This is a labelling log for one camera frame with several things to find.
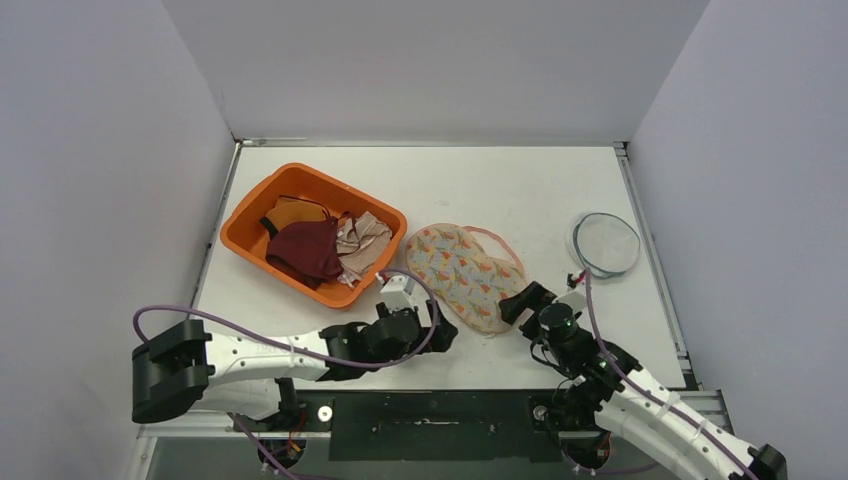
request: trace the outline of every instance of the orange tub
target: orange tub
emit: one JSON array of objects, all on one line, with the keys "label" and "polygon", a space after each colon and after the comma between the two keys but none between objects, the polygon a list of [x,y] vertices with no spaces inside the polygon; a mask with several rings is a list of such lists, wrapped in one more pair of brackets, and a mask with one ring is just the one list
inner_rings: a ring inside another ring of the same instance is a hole
[{"label": "orange tub", "polygon": [[[279,195],[290,195],[323,204],[333,216],[350,210],[360,216],[371,212],[392,230],[392,241],[363,280],[351,289],[338,281],[322,283],[312,290],[265,261],[268,231],[259,219],[274,207]],[[406,233],[406,217],[376,198],[360,192],[314,168],[299,163],[283,165],[253,188],[239,203],[221,229],[221,242],[250,263],[291,285],[297,291],[331,308],[347,308],[371,285],[374,274],[387,267]]]}]

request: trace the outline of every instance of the screw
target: screw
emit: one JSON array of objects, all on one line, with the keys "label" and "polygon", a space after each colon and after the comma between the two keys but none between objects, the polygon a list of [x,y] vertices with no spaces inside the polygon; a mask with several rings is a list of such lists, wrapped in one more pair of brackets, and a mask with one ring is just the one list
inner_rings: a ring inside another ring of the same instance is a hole
[{"label": "screw", "polygon": [[537,405],[536,408],[533,409],[533,418],[538,421],[542,421],[545,419],[545,416],[548,414],[548,408],[544,405]]},{"label": "screw", "polygon": [[329,422],[331,418],[333,418],[332,408],[324,405],[318,409],[318,420],[321,420],[322,422]]}]

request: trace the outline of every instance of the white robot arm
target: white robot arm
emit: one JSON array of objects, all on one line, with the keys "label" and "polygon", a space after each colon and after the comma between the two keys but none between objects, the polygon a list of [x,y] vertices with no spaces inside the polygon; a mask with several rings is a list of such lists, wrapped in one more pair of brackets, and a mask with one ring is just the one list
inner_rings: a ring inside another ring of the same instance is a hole
[{"label": "white robot arm", "polygon": [[[292,378],[351,380],[412,353],[450,348],[456,327],[439,313],[438,304],[419,300],[411,279],[391,277],[380,295],[379,318],[371,324],[353,322],[261,341],[208,333],[202,320],[179,323],[133,351],[133,421],[162,422],[189,409],[262,421],[293,395]],[[440,317],[429,328],[419,320],[423,304]]]},{"label": "white robot arm", "polygon": [[536,360],[573,380],[563,406],[548,415],[581,418],[583,425],[613,432],[683,480],[786,478],[780,452],[769,445],[755,448],[706,420],[624,349],[600,339],[594,318],[592,332],[581,328],[577,319],[591,308],[588,295],[571,290],[557,297],[532,282],[499,306],[510,324],[531,310],[519,328],[555,362]]}]

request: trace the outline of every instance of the black metal plate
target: black metal plate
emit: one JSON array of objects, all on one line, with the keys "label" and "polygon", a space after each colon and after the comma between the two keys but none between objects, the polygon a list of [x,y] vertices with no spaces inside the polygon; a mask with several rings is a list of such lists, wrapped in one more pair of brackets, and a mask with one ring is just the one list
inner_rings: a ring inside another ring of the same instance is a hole
[{"label": "black metal plate", "polygon": [[[331,461],[491,460],[560,462],[533,428],[532,391],[333,392]],[[299,392],[302,399],[314,392]]]},{"label": "black metal plate", "polygon": [[[545,407],[550,414],[554,410],[553,393],[532,394],[527,398],[527,408],[532,412],[536,407]],[[533,430],[537,432],[584,432],[598,431],[591,410],[572,410],[570,415],[550,414],[547,420],[537,420],[531,417]]]}]

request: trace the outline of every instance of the white wall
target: white wall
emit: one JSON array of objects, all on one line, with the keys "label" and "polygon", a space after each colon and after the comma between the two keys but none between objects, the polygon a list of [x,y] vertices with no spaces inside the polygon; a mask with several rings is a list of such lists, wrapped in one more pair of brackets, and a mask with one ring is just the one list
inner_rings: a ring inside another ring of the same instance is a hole
[{"label": "white wall", "polygon": [[848,2],[713,0],[630,145],[699,378],[845,478]]},{"label": "white wall", "polygon": [[708,0],[164,0],[237,137],[624,140]]},{"label": "white wall", "polygon": [[0,478],[122,478],[130,316],[191,298],[232,139],[159,0],[11,0],[0,145]]}]

